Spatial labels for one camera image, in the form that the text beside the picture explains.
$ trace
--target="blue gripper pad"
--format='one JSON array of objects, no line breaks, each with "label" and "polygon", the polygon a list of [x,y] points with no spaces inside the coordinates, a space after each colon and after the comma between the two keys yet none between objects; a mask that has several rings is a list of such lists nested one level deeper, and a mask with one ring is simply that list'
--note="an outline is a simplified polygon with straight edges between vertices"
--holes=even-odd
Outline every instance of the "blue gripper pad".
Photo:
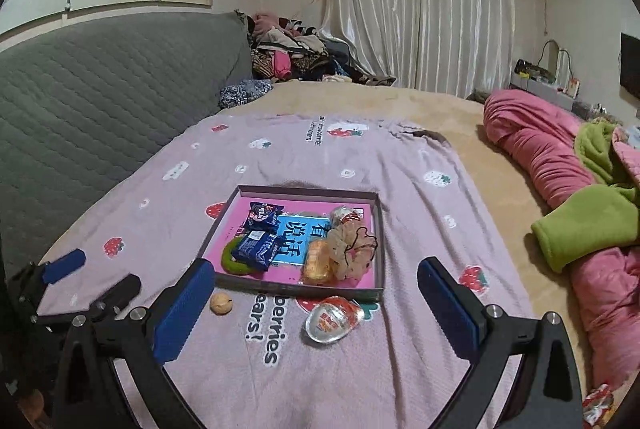
[{"label": "blue gripper pad", "polygon": [[436,257],[420,262],[417,277],[418,288],[456,355],[474,363],[486,335],[482,303],[456,283]]},{"label": "blue gripper pad", "polygon": [[68,276],[75,270],[78,270],[86,261],[86,255],[80,249],[72,250],[68,254],[58,258],[55,261],[45,263],[44,272],[42,273],[42,282],[44,284],[54,284],[63,277]]},{"label": "blue gripper pad", "polygon": [[165,312],[154,326],[153,351],[160,365],[175,361],[180,355],[215,288],[215,274],[210,261],[196,259],[179,281],[162,291],[151,306],[153,309],[157,303]]}]

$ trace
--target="beige bedsheet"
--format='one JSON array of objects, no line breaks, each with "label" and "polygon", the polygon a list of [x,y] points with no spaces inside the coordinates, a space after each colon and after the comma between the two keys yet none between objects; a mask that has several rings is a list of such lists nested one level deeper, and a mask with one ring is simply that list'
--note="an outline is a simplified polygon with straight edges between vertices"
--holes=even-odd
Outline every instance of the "beige bedsheet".
[{"label": "beige bedsheet", "polygon": [[590,387],[590,346],[567,276],[546,265],[530,225],[546,204],[527,174],[485,137],[482,105],[442,95],[350,83],[278,83],[257,101],[222,114],[340,114],[346,117],[409,119],[442,133],[457,150],[511,254],[534,312],[561,314],[571,340],[582,391]]}]

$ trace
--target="pink clothing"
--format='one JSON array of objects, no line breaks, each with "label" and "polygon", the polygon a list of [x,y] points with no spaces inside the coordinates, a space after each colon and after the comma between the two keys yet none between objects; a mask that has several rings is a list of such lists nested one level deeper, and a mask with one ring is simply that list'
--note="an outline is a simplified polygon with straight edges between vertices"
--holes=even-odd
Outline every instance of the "pink clothing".
[{"label": "pink clothing", "polygon": [[273,74],[282,80],[291,77],[291,59],[288,53],[279,50],[273,52]]},{"label": "pink clothing", "polygon": [[[557,106],[520,90],[501,90],[484,105],[484,127],[488,138],[527,170],[551,208],[595,183],[574,152],[580,121]],[[622,142],[619,130],[613,146],[638,182],[640,153]],[[612,247],[570,265],[593,348],[593,382],[613,388],[640,367],[640,247],[627,250]]]}]

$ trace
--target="dark blue wrapper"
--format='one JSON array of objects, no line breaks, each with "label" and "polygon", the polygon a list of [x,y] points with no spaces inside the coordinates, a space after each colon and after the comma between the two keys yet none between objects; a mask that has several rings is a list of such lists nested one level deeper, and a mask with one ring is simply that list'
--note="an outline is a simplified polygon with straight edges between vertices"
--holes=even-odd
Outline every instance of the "dark blue wrapper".
[{"label": "dark blue wrapper", "polygon": [[267,271],[284,243],[284,238],[264,231],[252,231],[231,251],[238,261],[261,271]]},{"label": "dark blue wrapper", "polygon": [[283,210],[283,205],[251,202],[251,209],[244,222],[244,228],[248,231],[276,232],[280,224],[278,216],[282,214]]}]

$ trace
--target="silver bolt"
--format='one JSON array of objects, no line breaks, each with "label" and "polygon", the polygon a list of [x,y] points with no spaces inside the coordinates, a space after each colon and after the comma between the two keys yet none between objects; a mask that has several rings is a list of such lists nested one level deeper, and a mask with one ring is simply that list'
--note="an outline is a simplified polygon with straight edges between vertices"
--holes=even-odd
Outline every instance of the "silver bolt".
[{"label": "silver bolt", "polygon": [[546,320],[551,324],[556,325],[562,322],[562,317],[560,317],[556,312],[549,312],[546,314]]},{"label": "silver bolt", "polygon": [[71,324],[73,324],[73,326],[75,326],[76,328],[79,328],[82,325],[84,325],[85,321],[86,321],[86,317],[80,314],[74,317],[74,320],[71,321]]},{"label": "silver bolt", "polygon": [[502,308],[500,308],[497,304],[490,304],[486,308],[486,312],[489,314],[489,317],[493,317],[494,319],[502,317],[502,314],[504,314],[504,310],[502,310]]},{"label": "silver bolt", "polygon": [[140,321],[144,319],[145,315],[146,315],[146,308],[143,308],[142,306],[133,308],[133,310],[129,312],[129,317],[131,317],[131,319],[133,319],[134,321]]}]

